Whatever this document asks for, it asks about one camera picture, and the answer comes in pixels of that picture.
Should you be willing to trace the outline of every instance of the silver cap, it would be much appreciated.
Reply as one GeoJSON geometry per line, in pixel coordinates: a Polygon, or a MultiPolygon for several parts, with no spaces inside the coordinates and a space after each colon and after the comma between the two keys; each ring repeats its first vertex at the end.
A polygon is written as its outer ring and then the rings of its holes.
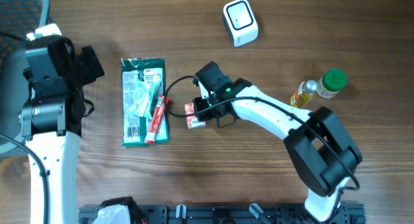
{"type": "Polygon", "coordinates": [[[305,84],[305,92],[306,93],[313,93],[318,90],[318,83],[315,80],[309,80],[305,84]]]}

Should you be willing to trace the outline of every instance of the wood grain surface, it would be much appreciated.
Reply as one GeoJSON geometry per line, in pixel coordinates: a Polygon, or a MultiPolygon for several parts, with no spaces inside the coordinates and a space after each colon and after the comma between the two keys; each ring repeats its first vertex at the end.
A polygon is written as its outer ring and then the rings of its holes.
{"type": "MultiPolygon", "coordinates": [[[[78,204],[133,196],[138,204],[303,202],[284,144],[240,120],[188,130],[169,117],[171,142],[122,144],[121,58],[165,57],[167,85],[210,61],[233,80],[250,80],[288,102],[299,84],[331,67],[349,84],[331,108],[362,152],[358,192],[368,223],[414,223],[414,8],[412,0],[249,0],[259,37],[234,48],[222,22],[232,0],[50,0],[63,34],[92,45],[105,76],[85,88],[96,111],[83,120],[78,204]]],[[[171,91],[173,110],[199,96],[191,82],[171,91]]],[[[29,223],[30,173],[24,157],[0,163],[0,223],[29,223]]]]}

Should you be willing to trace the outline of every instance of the white cube device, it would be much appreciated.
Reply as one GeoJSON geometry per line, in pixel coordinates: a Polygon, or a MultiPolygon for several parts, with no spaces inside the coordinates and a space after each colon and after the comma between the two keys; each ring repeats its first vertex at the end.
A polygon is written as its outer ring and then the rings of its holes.
{"type": "Polygon", "coordinates": [[[227,3],[223,8],[223,22],[234,47],[255,40],[259,34],[259,27],[247,0],[227,3]]]}

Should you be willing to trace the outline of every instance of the green cap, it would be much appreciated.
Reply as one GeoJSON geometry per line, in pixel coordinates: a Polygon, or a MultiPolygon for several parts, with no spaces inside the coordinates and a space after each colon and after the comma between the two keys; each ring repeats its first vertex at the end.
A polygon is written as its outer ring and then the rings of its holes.
{"type": "Polygon", "coordinates": [[[347,75],[339,68],[329,69],[322,78],[322,85],[328,91],[340,91],[348,82],[347,75]]]}

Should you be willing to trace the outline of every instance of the yellow bottle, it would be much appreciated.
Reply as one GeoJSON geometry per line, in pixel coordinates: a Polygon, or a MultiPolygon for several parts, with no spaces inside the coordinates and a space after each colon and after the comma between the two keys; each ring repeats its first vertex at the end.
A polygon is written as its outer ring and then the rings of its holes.
{"type": "Polygon", "coordinates": [[[304,108],[313,98],[315,91],[318,90],[318,83],[314,80],[302,82],[299,89],[290,98],[290,105],[297,108],[304,108]]]}

